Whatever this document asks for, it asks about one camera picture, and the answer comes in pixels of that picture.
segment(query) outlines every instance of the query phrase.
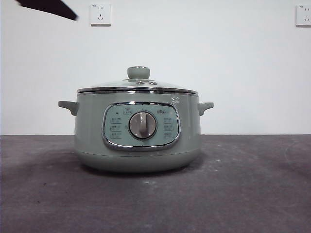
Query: electrical socket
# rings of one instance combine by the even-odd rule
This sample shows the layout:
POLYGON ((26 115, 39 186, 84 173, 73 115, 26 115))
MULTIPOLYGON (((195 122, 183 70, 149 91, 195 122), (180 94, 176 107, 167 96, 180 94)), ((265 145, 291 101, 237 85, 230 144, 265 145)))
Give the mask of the electrical socket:
POLYGON ((296 6, 296 26, 311 26, 311 5, 296 6))
POLYGON ((90 5, 91 26, 111 25, 111 5, 110 3, 90 5))

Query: lid knob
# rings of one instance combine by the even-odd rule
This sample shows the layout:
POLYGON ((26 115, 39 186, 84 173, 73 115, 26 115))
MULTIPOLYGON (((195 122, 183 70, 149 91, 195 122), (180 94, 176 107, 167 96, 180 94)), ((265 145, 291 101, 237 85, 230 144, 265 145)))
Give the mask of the lid knob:
POLYGON ((148 67, 129 67, 127 69, 127 76, 130 79, 148 79, 150 76, 150 69, 148 67))

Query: lid rim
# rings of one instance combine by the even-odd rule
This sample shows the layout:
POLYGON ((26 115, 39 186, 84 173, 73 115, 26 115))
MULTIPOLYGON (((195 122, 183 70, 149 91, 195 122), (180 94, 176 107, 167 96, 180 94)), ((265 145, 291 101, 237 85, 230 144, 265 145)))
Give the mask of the lid rim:
POLYGON ((78 89, 77 93, 84 93, 84 92, 93 92, 93 91, 165 91, 165 92, 181 92, 181 93, 191 93, 198 95, 197 91, 187 90, 187 89, 180 89, 180 88, 165 88, 165 87, 89 87, 89 88, 82 88, 78 89))

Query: silver knob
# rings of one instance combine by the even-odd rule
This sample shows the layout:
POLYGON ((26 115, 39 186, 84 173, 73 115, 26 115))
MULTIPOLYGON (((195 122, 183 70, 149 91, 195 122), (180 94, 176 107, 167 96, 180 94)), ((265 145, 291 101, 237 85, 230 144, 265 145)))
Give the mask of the silver knob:
POLYGON ((149 113, 139 112, 134 114, 130 119, 129 128, 135 137, 145 139, 154 134, 156 130, 156 120, 149 113))

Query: control panel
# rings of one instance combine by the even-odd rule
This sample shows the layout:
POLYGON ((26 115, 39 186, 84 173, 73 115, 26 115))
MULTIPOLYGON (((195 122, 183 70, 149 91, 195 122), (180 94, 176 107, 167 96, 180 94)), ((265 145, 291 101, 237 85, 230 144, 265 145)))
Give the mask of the control panel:
POLYGON ((178 112, 166 103, 115 103, 104 113, 102 134, 120 150, 165 147, 179 137, 178 112))

